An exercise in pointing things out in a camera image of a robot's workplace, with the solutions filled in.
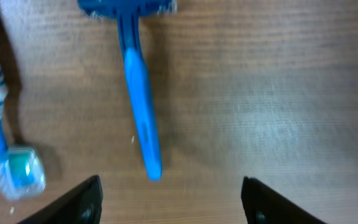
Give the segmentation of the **blue disposable razor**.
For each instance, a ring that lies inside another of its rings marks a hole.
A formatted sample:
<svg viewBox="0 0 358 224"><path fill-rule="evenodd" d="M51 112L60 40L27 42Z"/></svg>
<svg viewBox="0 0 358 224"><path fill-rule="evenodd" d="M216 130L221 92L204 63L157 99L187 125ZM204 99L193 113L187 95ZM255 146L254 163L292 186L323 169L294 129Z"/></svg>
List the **blue disposable razor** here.
<svg viewBox="0 0 358 224"><path fill-rule="evenodd" d="M154 14L175 12L177 2L173 0L78 0L78 6L90 17L106 17L117 22L127 89L145 170L150 180L158 181L162 177L163 164L149 73L140 44L139 19Z"/></svg>

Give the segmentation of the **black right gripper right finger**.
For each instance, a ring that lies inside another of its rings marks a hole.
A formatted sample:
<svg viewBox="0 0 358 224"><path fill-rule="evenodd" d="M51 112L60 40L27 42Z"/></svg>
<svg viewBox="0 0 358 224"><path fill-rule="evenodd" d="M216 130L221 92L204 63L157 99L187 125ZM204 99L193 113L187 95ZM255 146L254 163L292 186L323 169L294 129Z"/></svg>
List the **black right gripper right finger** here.
<svg viewBox="0 0 358 224"><path fill-rule="evenodd" d="M324 224L256 178L244 177L241 200L248 224Z"/></svg>

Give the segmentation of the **blue white toothbrush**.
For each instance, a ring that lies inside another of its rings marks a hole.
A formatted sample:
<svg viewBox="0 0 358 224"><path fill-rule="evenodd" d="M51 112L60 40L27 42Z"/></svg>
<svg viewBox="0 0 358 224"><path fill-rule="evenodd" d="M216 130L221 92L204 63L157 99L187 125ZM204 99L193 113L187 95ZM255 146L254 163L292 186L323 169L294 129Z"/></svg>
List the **blue white toothbrush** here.
<svg viewBox="0 0 358 224"><path fill-rule="evenodd" d="M10 146L2 127L8 90L0 66L0 193L11 202L40 195L46 187L45 172L31 146Z"/></svg>

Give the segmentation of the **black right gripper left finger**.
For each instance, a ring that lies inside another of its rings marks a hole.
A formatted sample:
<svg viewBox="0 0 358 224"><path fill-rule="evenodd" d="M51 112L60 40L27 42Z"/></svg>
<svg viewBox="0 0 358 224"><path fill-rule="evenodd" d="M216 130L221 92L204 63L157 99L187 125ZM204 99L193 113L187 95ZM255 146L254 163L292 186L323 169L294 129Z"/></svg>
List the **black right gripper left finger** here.
<svg viewBox="0 0 358 224"><path fill-rule="evenodd" d="M19 224L99 224L102 202L100 176L92 175Z"/></svg>

